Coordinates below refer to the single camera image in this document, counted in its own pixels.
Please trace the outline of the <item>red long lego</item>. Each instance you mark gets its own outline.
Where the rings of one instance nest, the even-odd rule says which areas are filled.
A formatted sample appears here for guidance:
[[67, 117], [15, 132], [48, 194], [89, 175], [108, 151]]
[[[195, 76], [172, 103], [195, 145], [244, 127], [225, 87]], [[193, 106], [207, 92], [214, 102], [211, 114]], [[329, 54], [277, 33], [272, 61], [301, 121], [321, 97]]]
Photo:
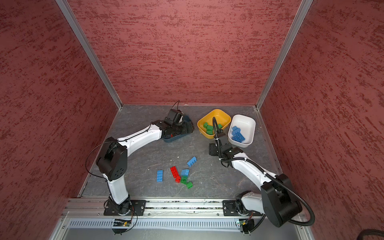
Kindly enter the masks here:
[[171, 173], [172, 173], [174, 179], [179, 177], [179, 173], [177, 171], [176, 166], [171, 167], [170, 170], [171, 170]]

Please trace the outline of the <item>light blue sloped lego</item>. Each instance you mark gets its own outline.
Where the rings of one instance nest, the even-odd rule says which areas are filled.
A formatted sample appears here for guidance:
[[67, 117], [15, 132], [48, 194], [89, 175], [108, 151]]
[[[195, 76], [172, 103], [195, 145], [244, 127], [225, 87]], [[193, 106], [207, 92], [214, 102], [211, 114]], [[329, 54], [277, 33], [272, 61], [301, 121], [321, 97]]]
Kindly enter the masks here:
[[181, 176], [188, 177], [189, 176], [189, 172], [190, 172], [189, 169], [183, 169], [181, 171]]

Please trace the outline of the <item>green lego bottom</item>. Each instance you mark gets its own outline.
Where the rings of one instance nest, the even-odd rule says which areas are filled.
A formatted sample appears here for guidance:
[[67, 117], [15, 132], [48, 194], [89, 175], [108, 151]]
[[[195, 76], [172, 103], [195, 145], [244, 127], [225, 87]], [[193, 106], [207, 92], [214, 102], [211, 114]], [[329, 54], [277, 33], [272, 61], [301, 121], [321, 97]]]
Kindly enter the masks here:
[[186, 186], [187, 186], [188, 189], [190, 189], [190, 188], [193, 187], [193, 183], [192, 183], [192, 182], [188, 182], [188, 183], [186, 184]]

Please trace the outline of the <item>blue lego long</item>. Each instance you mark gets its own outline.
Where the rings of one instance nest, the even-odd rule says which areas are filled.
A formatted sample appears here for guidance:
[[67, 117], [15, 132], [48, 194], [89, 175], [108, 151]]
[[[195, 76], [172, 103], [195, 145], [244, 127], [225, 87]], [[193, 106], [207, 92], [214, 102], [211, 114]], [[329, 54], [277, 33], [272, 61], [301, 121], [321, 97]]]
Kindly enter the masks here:
[[157, 182], [162, 182], [163, 181], [163, 170], [158, 170], [157, 171]]

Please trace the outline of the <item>green hollow lego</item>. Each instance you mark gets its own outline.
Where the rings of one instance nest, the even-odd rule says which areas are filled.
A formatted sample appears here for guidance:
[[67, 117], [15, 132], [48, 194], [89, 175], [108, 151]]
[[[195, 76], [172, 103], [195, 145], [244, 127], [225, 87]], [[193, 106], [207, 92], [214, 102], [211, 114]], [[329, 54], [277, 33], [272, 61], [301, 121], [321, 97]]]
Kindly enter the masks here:
[[181, 176], [181, 183], [186, 185], [187, 182], [188, 182], [188, 177], [187, 176]]

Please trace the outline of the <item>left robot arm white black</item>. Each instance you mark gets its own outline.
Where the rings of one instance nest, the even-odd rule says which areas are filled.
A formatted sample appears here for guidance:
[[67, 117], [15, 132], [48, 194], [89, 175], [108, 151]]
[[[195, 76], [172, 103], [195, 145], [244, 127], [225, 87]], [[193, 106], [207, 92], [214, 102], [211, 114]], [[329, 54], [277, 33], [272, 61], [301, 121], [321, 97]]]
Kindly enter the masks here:
[[96, 165], [108, 184], [110, 196], [107, 203], [110, 208], [121, 216], [131, 212], [131, 198], [124, 178], [128, 169], [128, 157], [132, 153], [160, 139], [172, 142], [191, 134], [194, 129], [192, 121], [185, 116], [179, 123], [170, 124], [158, 120], [132, 135], [106, 139], [97, 156]]

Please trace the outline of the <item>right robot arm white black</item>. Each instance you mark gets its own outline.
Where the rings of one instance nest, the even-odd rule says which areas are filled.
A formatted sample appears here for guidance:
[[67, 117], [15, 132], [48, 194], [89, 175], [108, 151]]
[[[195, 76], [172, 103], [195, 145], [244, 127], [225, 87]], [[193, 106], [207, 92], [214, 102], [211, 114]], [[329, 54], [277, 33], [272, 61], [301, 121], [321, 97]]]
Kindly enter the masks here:
[[298, 225], [293, 218], [302, 210], [301, 199], [292, 191], [290, 179], [276, 175], [251, 160], [243, 150], [228, 141], [225, 133], [214, 134], [215, 142], [210, 144], [210, 155], [217, 156], [221, 164], [245, 175], [261, 192], [261, 196], [245, 191], [236, 196], [235, 211], [241, 216], [257, 212], [265, 215], [270, 222], [281, 227], [290, 222]]

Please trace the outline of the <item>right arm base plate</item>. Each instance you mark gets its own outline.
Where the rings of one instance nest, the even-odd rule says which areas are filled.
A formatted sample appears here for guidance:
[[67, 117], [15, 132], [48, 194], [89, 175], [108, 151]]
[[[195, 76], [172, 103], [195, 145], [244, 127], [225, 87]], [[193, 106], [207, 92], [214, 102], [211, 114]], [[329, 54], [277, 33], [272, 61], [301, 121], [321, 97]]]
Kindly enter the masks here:
[[224, 216], [237, 216], [237, 217], [250, 217], [251, 215], [261, 217], [262, 214], [256, 211], [247, 210], [241, 203], [240, 200], [224, 200], [223, 213]]

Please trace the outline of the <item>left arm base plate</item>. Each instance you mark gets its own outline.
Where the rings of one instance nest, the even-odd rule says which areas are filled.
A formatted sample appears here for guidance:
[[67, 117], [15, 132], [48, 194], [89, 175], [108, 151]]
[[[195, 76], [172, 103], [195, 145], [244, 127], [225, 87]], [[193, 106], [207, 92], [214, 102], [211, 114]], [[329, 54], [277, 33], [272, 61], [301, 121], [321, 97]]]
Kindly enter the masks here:
[[142, 216], [146, 203], [146, 200], [125, 200], [118, 205], [112, 199], [108, 199], [104, 204], [104, 216]]

